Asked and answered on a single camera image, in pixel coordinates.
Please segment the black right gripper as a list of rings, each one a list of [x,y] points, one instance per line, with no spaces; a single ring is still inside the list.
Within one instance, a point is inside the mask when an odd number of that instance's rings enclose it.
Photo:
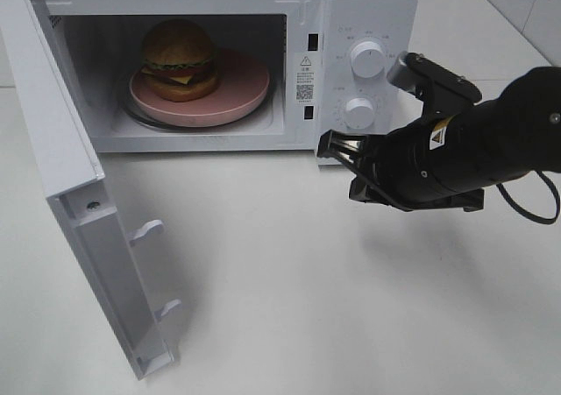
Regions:
[[[460,157],[446,153],[446,144],[430,149],[435,138],[445,135],[444,127],[408,125],[386,136],[346,134],[328,130],[319,138],[316,156],[335,159],[344,166],[357,160],[359,174],[349,188],[349,199],[376,203],[406,212],[462,208],[467,212],[483,209],[484,191],[468,180],[454,185],[466,172],[451,163]]]

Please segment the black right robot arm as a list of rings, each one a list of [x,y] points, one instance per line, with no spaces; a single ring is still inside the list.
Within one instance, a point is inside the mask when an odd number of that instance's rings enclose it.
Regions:
[[[319,139],[317,154],[354,173],[349,197],[403,211],[483,207],[484,188],[560,170],[560,70],[537,67],[491,101],[386,135]]]

